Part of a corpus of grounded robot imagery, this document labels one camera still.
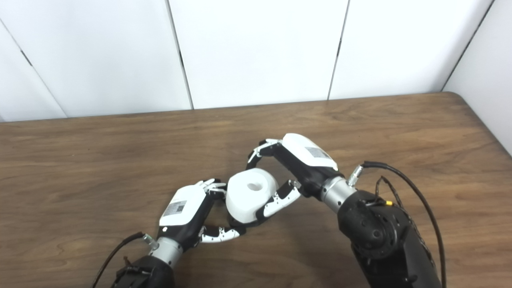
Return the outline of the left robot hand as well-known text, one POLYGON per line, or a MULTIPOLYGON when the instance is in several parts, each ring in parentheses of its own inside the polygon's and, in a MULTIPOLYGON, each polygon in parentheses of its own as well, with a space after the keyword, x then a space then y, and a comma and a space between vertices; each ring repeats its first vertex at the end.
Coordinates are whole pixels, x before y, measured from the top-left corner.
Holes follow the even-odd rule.
POLYGON ((205 223, 214 203, 225 200, 227 184, 212 178, 180 188, 159 220, 157 238, 177 242, 183 252, 207 244, 228 241, 246 233, 244 227, 219 227, 205 223))

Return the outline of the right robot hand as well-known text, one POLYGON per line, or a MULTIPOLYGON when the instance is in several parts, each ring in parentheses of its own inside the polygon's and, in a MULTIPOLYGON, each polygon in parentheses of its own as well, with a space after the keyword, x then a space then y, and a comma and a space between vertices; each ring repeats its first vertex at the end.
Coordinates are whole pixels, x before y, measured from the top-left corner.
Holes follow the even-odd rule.
POLYGON ((246 170, 253 169, 263 157, 275 158, 296 179, 289 179, 261 207, 256 216, 267 220, 300 196, 314 197, 338 214, 345 197, 338 182, 344 178, 337 163, 309 138, 287 133, 283 139, 264 139, 248 155, 246 170))

